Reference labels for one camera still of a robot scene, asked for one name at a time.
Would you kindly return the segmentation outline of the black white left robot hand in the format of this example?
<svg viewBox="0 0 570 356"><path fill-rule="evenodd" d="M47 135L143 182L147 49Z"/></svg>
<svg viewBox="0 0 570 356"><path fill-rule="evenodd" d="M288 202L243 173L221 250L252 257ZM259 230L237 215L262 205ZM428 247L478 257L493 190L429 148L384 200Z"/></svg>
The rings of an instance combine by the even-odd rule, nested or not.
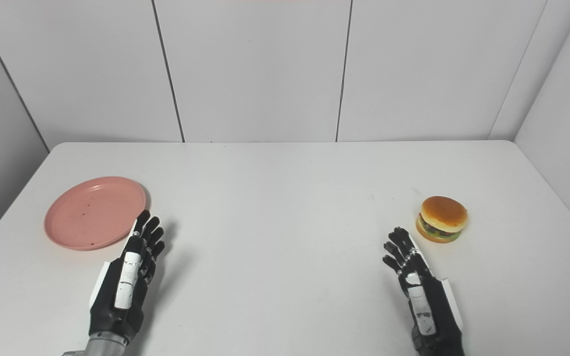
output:
<svg viewBox="0 0 570 356"><path fill-rule="evenodd" d="M144 322L144 302L165 250L160 219L140 212L121 255L109 262L90 307L89 335L112 333L132 342Z"/></svg>

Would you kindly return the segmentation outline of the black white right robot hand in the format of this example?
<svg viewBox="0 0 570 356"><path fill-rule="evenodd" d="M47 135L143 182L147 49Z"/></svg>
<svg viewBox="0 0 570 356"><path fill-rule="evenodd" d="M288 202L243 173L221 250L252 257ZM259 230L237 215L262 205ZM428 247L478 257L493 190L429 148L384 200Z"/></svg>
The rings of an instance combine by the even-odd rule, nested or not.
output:
<svg viewBox="0 0 570 356"><path fill-rule="evenodd" d="M407 230L396 227L387 238L382 261L396 273L408 299L417 354L464 356L461 314L448 280L436 278Z"/></svg>

